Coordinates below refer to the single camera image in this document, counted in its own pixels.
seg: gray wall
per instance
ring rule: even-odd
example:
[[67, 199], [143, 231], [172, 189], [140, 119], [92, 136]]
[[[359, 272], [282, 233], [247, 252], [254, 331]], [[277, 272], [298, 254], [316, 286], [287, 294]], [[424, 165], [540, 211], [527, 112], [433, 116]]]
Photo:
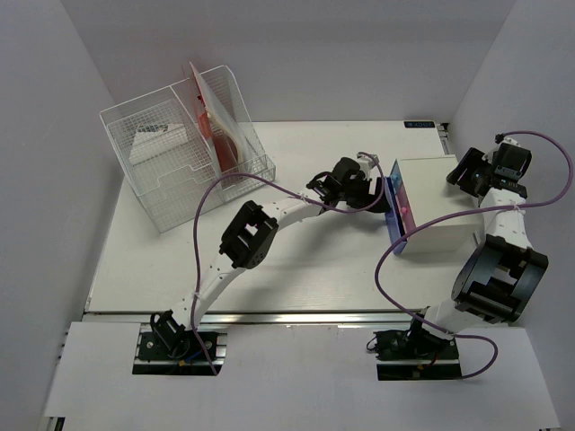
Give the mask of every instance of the gray wall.
[[453, 117], [514, 0], [63, 0], [125, 101], [228, 64], [252, 119]]
[[58, 0], [0, 12], [0, 427], [35, 430], [119, 190], [112, 99]]
[[[546, 132], [575, 156], [575, 3], [518, 0], [453, 120], [458, 152], [493, 147], [495, 133]], [[534, 161], [525, 184], [532, 202], [557, 193], [565, 161], [544, 141], [521, 138]], [[537, 353], [557, 414], [575, 429], [575, 189], [553, 207], [527, 212], [527, 233], [550, 267], [522, 323]]]

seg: white robotic arm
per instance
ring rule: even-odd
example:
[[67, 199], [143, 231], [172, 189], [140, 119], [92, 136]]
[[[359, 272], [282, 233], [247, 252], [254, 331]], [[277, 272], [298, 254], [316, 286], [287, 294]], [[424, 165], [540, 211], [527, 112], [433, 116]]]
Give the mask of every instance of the white robotic arm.
[[450, 348], [447, 355], [456, 355], [453, 338], [460, 331], [518, 319], [548, 266], [527, 239], [519, 207], [526, 203], [526, 188], [518, 180], [530, 162], [528, 150], [505, 138], [489, 154], [470, 148], [447, 175], [447, 182], [478, 198], [480, 208], [506, 209], [483, 213], [484, 239], [457, 276], [450, 299], [418, 313], [423, 320], [414, 318], [406, 331], [377, 332], [371, 350], [378, 359], [437, 359]]
[[[354, 208], [373, 203], [382, 187], [382, 180], [378, 179], [376, 194], [369, 194], [370, 172], [377, 160], [376, 156], [373, 157], [361, 155], [357, 160], [342, 158], [333, 172], [318, 174], [307, 189], [300, 192], [300, 199], [284, 198], [262, 207], [251, 201], [244, 204], [224, 232], [220, 252], [202, 275], [199, 293], [190, 292], [172, 308], [175, 321], [186, 330], [191, 327], [191, 306], [194, 295], [198, 295], [194, 324], [199, 326], [203, 315], [224, 289], [246, 269], [255, 268], [265, 259], [277, 232], [326, 211], [325, 207], [313, 204], [308, 199], [321, 200], [329, 207], [335, 207], [341, 201]], [[388, 209], [383, 198], [370, 211], [384, 212]]]

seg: purple cable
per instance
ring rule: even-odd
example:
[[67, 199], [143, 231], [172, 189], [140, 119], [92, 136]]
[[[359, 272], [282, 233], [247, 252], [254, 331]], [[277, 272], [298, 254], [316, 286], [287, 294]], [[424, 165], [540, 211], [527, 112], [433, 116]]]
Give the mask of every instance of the purple cable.
[[[542, 133], [538, 133], [538, 132], [533, 132], [530, 130], [518, 130], [518, 131], [514, 131], [514, 132], [508, 132], [503, 134], [503, 136], [511, 136], [511, 135], [532, 135], [532, 136], [539, 136], [542, 139], [545, 139], [547, 141], [549, 141], [551, 144], [553, 144], [565, 157], [565, 160], [567, 161], [567, 165], [569, 168], [569, 175], [567, 178], [567, 182], [565, 183], [565, 186], [563, 187], [562, 191], [554, 198], [551, 198], [549, 200], [546, 200], [544, 202], [537, 202], [537, 203], [533, 203], [533, 204], [523, 204], [520, 205], [519, 207], [521, 208], [535, 208], [535, 207], [545, 207], [547, 205], [551, 205], [555, 202], [557, 202], [559, 199], [561, 199], [563, 196], [565, 196], [565, 194], [567, 193], [567, 191], [569, 190], [571, 183], [573, 181], [573, 163], [571, 161], [571, 157], [569, 156], [569, 154], [567, 153], [567, 151], [565, 150], [565, 148], [559, 144], [557, 141], [555, 141], [554, 139], [550, 138], [547, 135], [544, 135]], [[376, 162], [376, 160], [374, 159], [374, 157], [371, 156], [371, 154], [367, 154], [367, 153], [359, 153], [362, 155], [366, 155], [369, 158], [371, 158], [375, 163], [376, 163], [376, 167], [379, 170], [379, 174], [381, 176], [381, 178], [384, 178], [384, 173], [381, 169], [381, 166], [379, 165], [379, 163]], [[197, 272], [197, 277], [196, 277], [196, 294], [199, 293], [199, 285], [200, 285], [200, 264], [199, 264], [199, 250], [198, 250], [198, 219], [199, 219], [199, 213], [201, 212], [201, 208], [203, 207], [204, 203], [206, 202], [206, 198], [208, 197], [209, 192], [222, 180], [224, 180], [225, 178], [231, 178], [231, 177], [249, 177], [249, 178], [253, 178], [255, 180], [261, 181], [275, 189], [278, 189], [279, 191], [283, 191], [284, 193], [288, 194], [289, 196], [293, 197], [293, 198], [301, 198], [300, 195], [284, 189], [274, 183], [272, 183], [271, 181], [268, 180], [264, 180], [263, 178], [260, 178], [256, 175], [252, 175], [250, 173], [229, 173], [227, 175], [224, 175], [218, 179], [216, 179], [206, 190], [206, 192], [204, 193], [204, 196], [202, 197], [201, 201], [199, 202], [198, 205], [198, 209], [196, 211], [196, 217], [194, 219], [194, 225], [193, 225], [193, 242], [194, 242], [194, 253], [195, 253], [195, 257], [196, 257], [196, 272]], [[307, 198], [306, 201], [316, 204], [320, 207], [324, 207], [326, 209], [330, 209], [332, 211], [338, 212], [338, 213], [342, 213], [342, 214], [353, 214], [353, 213], [358, 213], [361, 211], [365, 211], [369, 208], [371, 208], [372, 206], [374, 206], [379, 199], [383, 196], [384, 194], [384, 190], [383, 187], [380, 190], [379, 196], [377, 197], [377, 199], [369, 206], [365, 207], [365, 208], [361, 208], [361, 209], [354, 209], [354, 210], [343, 210], [343, 209], [338, 209], [338, 208], [333, 208], [330, 206], [325, 205], [323, 202], [318, 202], [316, 200], [312, 200]], [[407, 238], [409, 238], [410, 236], [414, 235], [415, 233], [430, 227], [434, 224], [437, 223], [441, 223], [444, 222], [446, 220], [450, 220], [452, 218], [456, 218], [456, 217], [461, 217], [461, 216], [469, 216], [469, 215], [473, 215], [473, 214], [481, 214], [481, 213], [487, 213], [490, 211], [506, 211], [506, 210], [511, 210], [511, 209], [515, 209], [514, 206], [512, 205], [506, 205], [506, 206], [501, 206], [501, 207], [488, 207], [488, 208], [477, 208], [477, 209], [471, 209], [468, 211], [460, 211], [458, 213], [454, 213], [454, 214], [450, 214], [450, 215], [444, 215], [442, 217], [436, 218], [435, 220], [431, 220], [430, 222], [427, 222], [425, 224], [422, 224], [421, 226], [416, 227], [415, 229], [413, 229], [410, 232], [407, 232], [404, 236], [402, 236], [401, 238], [399, 238], [397, 241], [395, 241], [393, 244], [390, 245], [390, 247], [385, 251], [384, 255], [381, 257], [381, 259], [377, 262], [376, 265], [376, 272], [375, 272], [375, 281], [376, 281], [376, 286], [377, 286], [377, 290], [379, 290], [379, 292], [381, 293], [381, 295], [384, 296], [385, 299], [387, 299], [387, 301], [389, 301], [390, 303], [392, 303], [393, 305], [395, 305], [395, 307], [397, 307], [399, 310], [401, 310], [402, 312], [405, 312], [406, 314], [410, 315], [413, 319], [416, 319], [418, 321], [421, 321], [427, 325], [429, 325], [431, 328], [434, 328], [436, 330], [439, 330], [441, 332], [444, 333], [448, 333], [449, 331], [446, 330], [445, 328], [441, 328], [440, 326], [436, 325], [435, 323], [431, 323], [430, 321], [426, 321], [424, 318], [420, 317], [417, 313], [412, 312], [411, 310], [408, 310], [407, 308], [405, 308], [403, 305], [401, 305], [400, 303], [398, 303], [397, 301], [395, 301], [390, 295], [387, 294], [387, 292], [381, 287], [381, 284], [379, 283], [379, 272], [381, 270], [382, 265], [384, 264], [385, 259], [387, 259], [387, 257], [392, 253], [392, 251], [395, 249], [395, 247], [397, 247], [401, 242], [403, 242], [404, 240], [406, 240]], [[206, 356], [206, 359], [209, 362], [209, 366], [212, 369], [212, 372], [214, 373], [214, 375], [217, 375], [217, 370], [214, 367], [211, 358], [209, 357], [208, 354], [208, 350], [206, 349], [206, 346], [203, 342], [203, 340], [201, 339], [201, 337], [198, 334], [198, 329], [196, 328], [196, 325], [194, 324], [194, 313], [196, 310], [196, 303], [198, 301], [198, 296], [194, 295], [193, 301], [192, 301], [192, 305], [191, 305], [191, 328], [194, 332], [194, 335], [196, 336], [196, 339], [198, 340], [198, 343], [201, 346], [202, 351], [204, 352], [204, 355]], [[487, 371], [494, 363], [495, 360], [497, 359], [497, 356], [499, 354], [499, 349], [497, 347], [497, 344], [495, 344], [495, 342], [492, 339], [489, 339], [487, 337], [481, 336], [481, 335], [460, 335], [460, 334], [454, 334], [456, 338], [458, 339], [479, 339], [482, 341], [486, 341], [488, 343], [490, 343], [493, 347], [493, 356], [491, 357], [491, 360], [489, 361], [489, 363], [484, 366], [483, 368], [481, 368], [480, 370], [474, 372], [474, 373], [470, 373], [470, 374], [466, 374], [462, 377], [460, 377], [460, 379], [469, 379], [471, 377], [475, 377], [476, 375], [482, 374], [485, 371]]]
[[[550, 138], [547, 135], [544, 135], [542, 133], [532, 132], [530, 130], [518, 130], [515, 132], [508, 132], [508, 133], [503, 134], [503, 136], [510, 136], [510, 135], [533, 135], [533, 136], [539, 136], [542, 139], [549, 141], [551, 144], [555, 145], [555, 147], [557, 147], [557, 149], [559, 151], [561, 151], [561, 153], [565, 157], [565, 160], [567, 161], [567, 166], [569, 168], [569, 175], [567, 178], [567, 182], [565, 183], [565, 187], [563, 187], [561, 192], [556, 197], [551, 198], [549, 200], [546, 200], [544, 202], [536, 202], [534, 204], [523, 204], [523, 205], [519, 205], [518, 207], [521, 207], [521, 208], [545, 207], [547, 205], [551, 205], [551, 204], [557, 202], [559, 199], [561, 199], [563, 196], [565, 196], [565, 193], [567, 193], [567, 190], [569, 190], [569, 187], [571, 186], [571, 183], [573, 181], [573, 162], [571, 161], [571, 157], [567, 153], [567, 150], [565, 150], [565, 148], [563, 148], [563, 146], [561, 144], [559, 144], [557, 141], [555, 141], [554, 139], [552, 139], [552, 138]], [[441, 328], [440, 326], [436, 325], [435, 323], [431, 323], [430, 321], [426, 321], [424, 318], [419, 316], [416, 312], [412, 312], [411, 310], [408, 310], [403, 305], [401, 305], [400, 303], [395, 301], [381, 287], [381, 284], [379, 282], [379, 271], [381, 270], [381, 267], [384, 264], [385, 259], [387, 259], [387, 257], [392, 253], [392, 251], [394, 251], [395, 247], [397, 247], [400, 243], [402, 243], [403, 241], [408, 239], [410, 236], [414, 235], [415, 233], [417, 233], [419, 231], [422, 231], [423, 229], [425, 229], [427, 227], [430, 227], [434, 224], [441, 223], [441, 222], [444, 222], [446, 220], [450, 220], [450, 219], [456, 218], [456, 217], [469, 216], [472, 214], [482, 214], [482, 213], [487, 213], [490, 211], [508, 211], [510, 209], [515, 209], [515, 207], [512, 205], [504, 205], [501, 207], [477, 208], [477, 209], [470, 209], [467, 211], [460, 211], [460, 212], [454, 213], [454, 214], [443, 215], [442, 217], [436, 218], [435, 220], [431, 220], [430, 222], [424, 223], [421, 226], [416, 227], [412, 231], [407, 232], [404, 236], [402, 236], [397, 241], [395, 241], [392, 245], [390, 245], [389, 248], [385, 251], [384, 255], [381, 257], [381, 259], [377, 262], [376, 273], [375, 273], [377, 290], [379, 290], [379, 293], [381, 295], [383, 295], [387, 301], [389, 301], [390, 303], [395, 305], [402, 312], [409, 314], [413, 319], [415, 319], [417, 321], [421, 321], [422, 323], [425, 323], [426, 325], [430, 326], [431, 328], [433, 328], [435, 330], [439, 330], [439, 331], [444, 332], [444, 333], [449, 333], [449, 331], [446, 330], [445, 328]], [[488, 339], [487, 337], [483, 337], [480, 335], [458, 335], [458, 334], [454, 334], [454, 335], [458, 339], [480, 339], [483, 341], [487, 341], [488, 343], [490, 343], [493, 346], [493, 356], [492, 356], [491, 360], [489, 361], [489, 363], [486, 366], [484, 366], [482, 369], [480, 369], [474, 373], [462, 376], [461, 379], [469, 379], [471, 377], [475, 377], [476, 375], [484, 373], [493, 365], [493, 363], [497, 359], [497, 356], [499, 354], [499, 350], [497, 348], [497, 345], [495, 344], [495, 342], [492, 339]]]
[[[379, 161], [371, 154], [368, 153], [363, 153], [363, 152], [359, 152], [358, 155], [365, 155], [366, 157], [369, 157], [373, 163], [376, 164], [376, 168], [379, 171], [379, 176], [381, 177], [382, 180], [382, 187], [381, 190], [379, 190], [379, 195], [377, 195], [376, 200], [369, 204], [367, 207], [363, 207], [360, 209], [339, 209], [336, 207], [330, 207], [329, 205], [325, 205], [323, 202], [317, 201], [317, 200], [313, 200], [310, 198], [305, 198], [306, 202], [309, 202], [311, 204], [315, 204], [319, 207], [325, 208], [325, 209], [329, 209], [330, 211], [334, 211], [336, 213], [341, 213], [341, 214], [355, 214], [355, 213], [360, 213], [361, 211], [366, 211], [369, 208], [373, 207], [374, 205], [377, 204], [377, 202], [379, 202], [379, 200], [383, 197], [385, 191], [384, 191], [384, 182], [385, 182], [385, 176], [384, 176], [384, 171], [381, 169], [381, 166], [379, 165]], [[198, 204], [198, 209], [196, 210], [196, 216], [194, 218], [194, 225], [193, 225], [193, 242], [194, 242], [194, 254], [196, 257], [196, 289], [195, 289], [195, 295], [193, 297], [193, 300], [191, 302], [191, 312], [190, 312], [190, 320], [191, 320], [191, 330], [193, 331], [194, 335], [196, 336], [196, 339], [198, 340], [199, 346], [201, 347], [202, 352], [204, 352], [204, 355], [206, 356], [206, 359], [208, 360], [209, 366], [212, 369], [212, 372], [214, 373], [214, 375], [217, 375], [217, 369], [214, 367], [214, 363], [212, 362], [211, 358], [209, 357], [208, 354], [208, 349], [206, 348], [206, 345], [204, 344], [204, 341], [201, 339], [201, 337], [198, 334], [198, 328], [196, 328], [196, 324], [194, 323], [194, 315], [196, 312], [196, 304], [198, 303], [198, 294], [199, 294], [199, 286], [200, 286], [200, 274], [201, 274], [201, 266], [199, 264], [199, 249], [198, 249], [198, 219], [199, 219], [199, 214], [201, 212], [201, 208], [204, 206], [204, 204], [206, 203], [206, 199], [208, 198], [209, 193], [214, 189], [214, 187], [220, 182], [225, 180], [226, 178], [233, 178], [233, 177], [247, 177], [247, 178], [252, 178], [254, 180], [258, 180], [263, 182], [264, 184], [267, 184], [268, 186], [273, 187], [274, 189], [277, 189], [279, 191], [283, 191], [284, 193], [286, 193], [287, 195], [291, 196], [292, 198], [297, 198], [297, 199], [301, 199], [303, 198], [301, 195], [298, 195], [297, 193], [294, 193], [291, 190], [288, 189], [284, 189], [283, 187], [274, 184], [273, 182], [269, 181], [269, 180], [265, 180], [261, 177], [258, 177], [257, 175], [253, 175], [251, 173], [242, 173], [242, 172], [238, 172], [238, 173], [227, 173], [226, 175], [221, 176], [220, 178], [214, 180], [214, 182], [212, 182], [210, 184], [210, 186], [208, 187], [208, 189], [205, 191], [204, 196], [201, 197], [201, 200], [199, 201]]]

